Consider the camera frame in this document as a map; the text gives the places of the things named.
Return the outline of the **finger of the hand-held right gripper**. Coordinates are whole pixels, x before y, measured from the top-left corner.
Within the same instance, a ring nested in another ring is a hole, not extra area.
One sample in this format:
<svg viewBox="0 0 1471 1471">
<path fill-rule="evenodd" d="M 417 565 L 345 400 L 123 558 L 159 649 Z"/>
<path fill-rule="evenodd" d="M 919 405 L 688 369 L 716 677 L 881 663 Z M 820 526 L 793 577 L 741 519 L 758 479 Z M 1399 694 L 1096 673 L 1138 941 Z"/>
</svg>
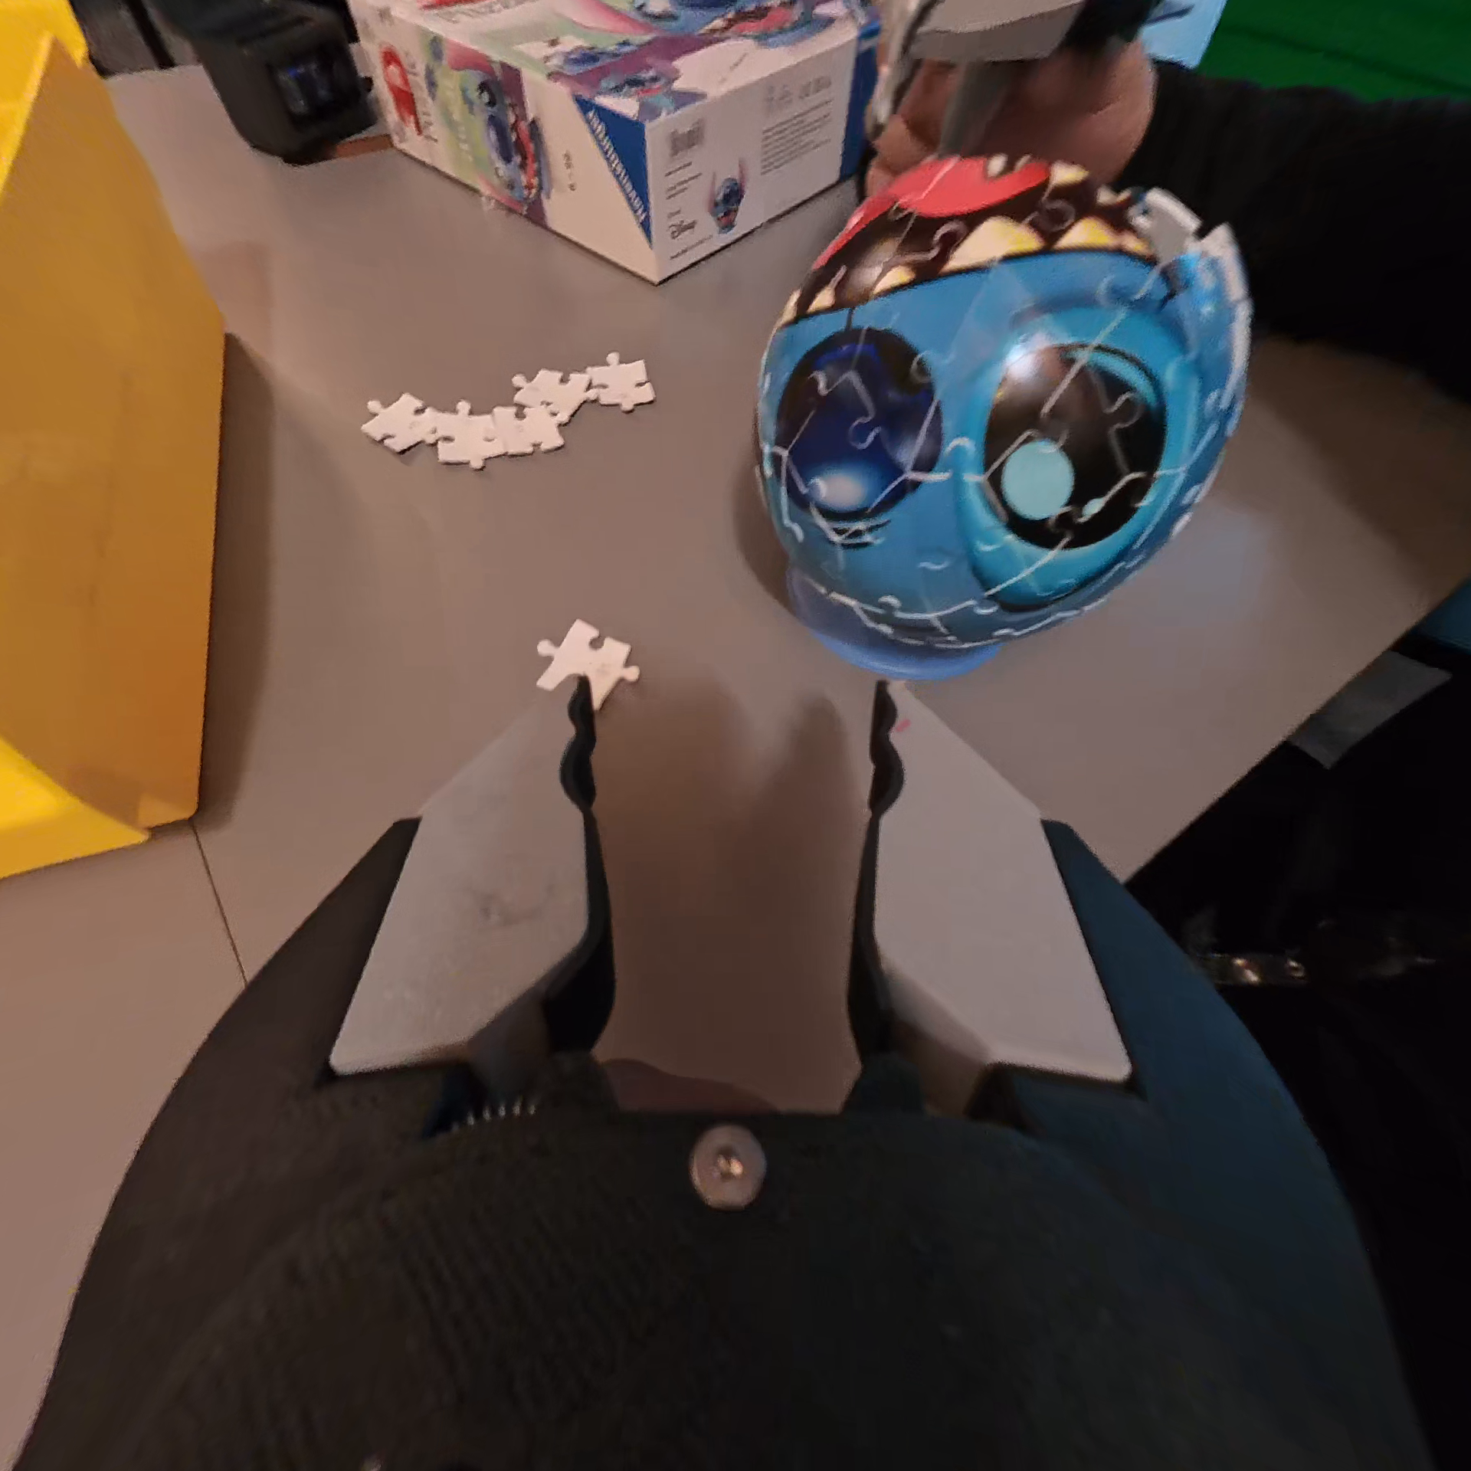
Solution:
<svg viewBox="0 0 1471 1471">
<path fill-rule="evenodd" d="M 1082 1 L 909 1 L 886 20 L 888 62 L 1035 60 L 1056 48 Z"/>
<path fill-rule="evenodd" d="M 944 109 L 937 157 L 981 153 L 986 130 L 1016 76 L 1016 60 L 970 60 L 960 66 Z"/>
</svg>

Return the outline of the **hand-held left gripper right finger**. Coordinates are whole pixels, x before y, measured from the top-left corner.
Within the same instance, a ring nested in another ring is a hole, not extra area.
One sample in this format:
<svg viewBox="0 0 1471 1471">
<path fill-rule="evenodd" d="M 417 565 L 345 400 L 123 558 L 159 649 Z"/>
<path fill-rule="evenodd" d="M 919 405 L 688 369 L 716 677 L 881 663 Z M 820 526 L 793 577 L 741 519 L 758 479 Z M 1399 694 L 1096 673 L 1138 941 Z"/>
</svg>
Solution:
<svg viewBox="0 0 1471 1471">
<path fill-rule="evenodd" d="M 858 1055 L 967 1113 L 1005 1069 L 1123 1085 L 1131 1060 L 1037 806 L 905 684 L 870 715 L 848 1013 Z"/>
</svg>

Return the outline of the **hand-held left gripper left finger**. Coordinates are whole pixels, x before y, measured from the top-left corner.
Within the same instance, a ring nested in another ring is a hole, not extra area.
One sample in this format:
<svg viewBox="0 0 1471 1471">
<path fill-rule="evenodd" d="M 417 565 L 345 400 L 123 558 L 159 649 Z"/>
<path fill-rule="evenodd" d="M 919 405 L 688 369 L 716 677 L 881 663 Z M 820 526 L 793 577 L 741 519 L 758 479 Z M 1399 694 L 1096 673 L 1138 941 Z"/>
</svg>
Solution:
<svg viewBox="0 0 1471 1471">
<path fill-rule="evenodd" d="M 329 1060 L 532 1074 L 613 1013 L 613 915 L 587 675 L 545 694 L 422 808 Z"/>
</svg>

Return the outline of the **white puzzle piece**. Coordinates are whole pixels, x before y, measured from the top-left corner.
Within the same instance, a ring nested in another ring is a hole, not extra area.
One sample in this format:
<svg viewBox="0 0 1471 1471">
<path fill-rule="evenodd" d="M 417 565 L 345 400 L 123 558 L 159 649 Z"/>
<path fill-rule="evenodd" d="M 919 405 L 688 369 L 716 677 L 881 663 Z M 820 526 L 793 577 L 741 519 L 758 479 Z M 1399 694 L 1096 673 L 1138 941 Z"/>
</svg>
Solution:
<svg viewBox="0 0 1471 1471">
<path fill-rule="evenodd" d="M 632 663 L 632 645 L 601 633 L 583 617 L 574 617 L 557 640 L 539 638 L 538 654 L 543 659 L 538 689 L 552 693 L 566 680 L 583 680 L 595 710 L 601 710 L 616 689 L 641 677 L 641 668 Z"/>
</svg>

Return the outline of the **blue puzzle ball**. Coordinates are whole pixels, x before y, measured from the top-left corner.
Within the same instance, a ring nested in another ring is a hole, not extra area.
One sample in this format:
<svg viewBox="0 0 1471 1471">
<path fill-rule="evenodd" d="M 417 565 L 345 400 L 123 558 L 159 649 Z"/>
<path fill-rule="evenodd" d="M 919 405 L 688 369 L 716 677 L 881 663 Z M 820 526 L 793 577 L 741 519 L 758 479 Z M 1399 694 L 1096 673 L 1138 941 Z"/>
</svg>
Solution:
<svg viewBox="0 0 1471 1471">
<path fill-rule="evenodd" d="M 1229 225 L 1163 188 L 1028 155 L 902 174 L 762 356 L 792 612 L 862 668 L 937 679 L 1096 607 L 1212 486 L 1252 318 Z"/>
</svg>

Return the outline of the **cartoon puzzle box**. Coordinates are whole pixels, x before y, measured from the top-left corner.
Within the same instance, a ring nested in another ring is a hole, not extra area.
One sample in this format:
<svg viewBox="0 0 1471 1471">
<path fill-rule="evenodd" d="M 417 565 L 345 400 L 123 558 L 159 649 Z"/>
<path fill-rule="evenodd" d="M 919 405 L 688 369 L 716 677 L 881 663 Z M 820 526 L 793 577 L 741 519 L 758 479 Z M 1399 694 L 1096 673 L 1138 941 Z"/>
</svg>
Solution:
<svg viewBox="0 0 1471 1471">
<path fill-rule="evenodd" d="M 860 1 L 352 1 L 392 144 L 660 283 L 851 178 Z"/>
</svg>

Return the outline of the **person's right hand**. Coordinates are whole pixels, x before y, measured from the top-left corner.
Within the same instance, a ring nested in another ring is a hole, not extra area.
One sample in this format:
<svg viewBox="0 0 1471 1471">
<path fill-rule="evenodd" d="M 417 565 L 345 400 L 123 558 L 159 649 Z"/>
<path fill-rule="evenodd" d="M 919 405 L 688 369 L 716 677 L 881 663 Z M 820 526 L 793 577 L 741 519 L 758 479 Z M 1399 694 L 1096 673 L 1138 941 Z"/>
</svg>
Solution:
<svg viewBox="0 0 1471 1471">
<path fill-rule="evenodd" d="M 874 143 L 863 195 L 939 155 L 956 69 L 923 60 L 897 113 Z M 972 123 L 967 148 L 977 155 L 1032 155 L 1079 164 L 1112 181 L 1147 132 L 1154 67 L 1140 39 L 1109 48 L 1058 48 L 1012 73 L 996 109 Z"/>
</svg>

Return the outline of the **green plastic bin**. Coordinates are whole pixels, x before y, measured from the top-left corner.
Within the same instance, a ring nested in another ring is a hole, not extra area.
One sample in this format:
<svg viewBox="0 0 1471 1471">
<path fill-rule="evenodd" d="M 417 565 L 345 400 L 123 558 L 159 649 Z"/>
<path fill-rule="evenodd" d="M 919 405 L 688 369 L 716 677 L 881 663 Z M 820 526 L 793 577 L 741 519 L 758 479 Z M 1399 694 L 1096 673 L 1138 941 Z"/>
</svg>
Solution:
<svg viewBox="0 0 1471 1471">
<path fill-rule="evenodd" d="M 1201 67 L 1310 80 L 1331 66 L 1466 85 L 1468 1 L 1231 1 Z"/>
</svg>

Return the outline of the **cluster of white jigsaw parts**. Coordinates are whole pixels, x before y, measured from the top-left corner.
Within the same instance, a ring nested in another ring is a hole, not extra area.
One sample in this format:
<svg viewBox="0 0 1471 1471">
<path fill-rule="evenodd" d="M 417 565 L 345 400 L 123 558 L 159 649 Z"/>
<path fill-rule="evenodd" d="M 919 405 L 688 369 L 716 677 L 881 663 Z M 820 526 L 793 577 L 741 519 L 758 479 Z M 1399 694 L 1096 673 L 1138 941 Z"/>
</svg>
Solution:
<svg viewBox="0 0 1471 1471">
<path fill-rule="evenodd" d="M 410 391 L 371 398 L 361 433 L 394 454 L 422 449 L 441 465 L 480 472 L 508 456 L 562 449 L 566 426 L 588 405 L 629 414 L 655 400 L 648 363 L 608 353 L 578 370 L 517 372 L 508 402 L 492 407 L 459 398 L 445 409 Z"/>
</svg>

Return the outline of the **yellow plastic bin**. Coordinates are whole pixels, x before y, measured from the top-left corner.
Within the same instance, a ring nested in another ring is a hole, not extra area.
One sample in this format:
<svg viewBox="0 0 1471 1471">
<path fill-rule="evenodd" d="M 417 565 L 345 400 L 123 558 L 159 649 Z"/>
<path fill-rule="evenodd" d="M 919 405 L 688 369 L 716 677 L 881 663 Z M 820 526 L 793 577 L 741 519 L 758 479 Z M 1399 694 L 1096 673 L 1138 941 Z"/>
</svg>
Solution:
<svg viewBox="0 0 1471 1471">
<path fill-rule="evenodd" d="M 196 810 L 226 328 L 72 10 L 2 31 L 11 876 Z"/>
</svg>

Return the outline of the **black digital timer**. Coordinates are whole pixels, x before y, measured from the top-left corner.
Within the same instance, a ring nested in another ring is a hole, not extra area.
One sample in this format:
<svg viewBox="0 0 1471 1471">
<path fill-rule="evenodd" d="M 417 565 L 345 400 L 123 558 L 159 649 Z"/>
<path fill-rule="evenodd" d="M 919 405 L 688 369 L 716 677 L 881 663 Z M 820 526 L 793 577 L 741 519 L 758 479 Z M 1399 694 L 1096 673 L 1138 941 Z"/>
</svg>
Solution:
<svg viewBox="0 0 1471 1471">
<path fill-rule="evenodd" d="M 256 151 L 301 166 L 375 127 L 347 3 L 168 3 L 168 13 Z"/>
</svg>

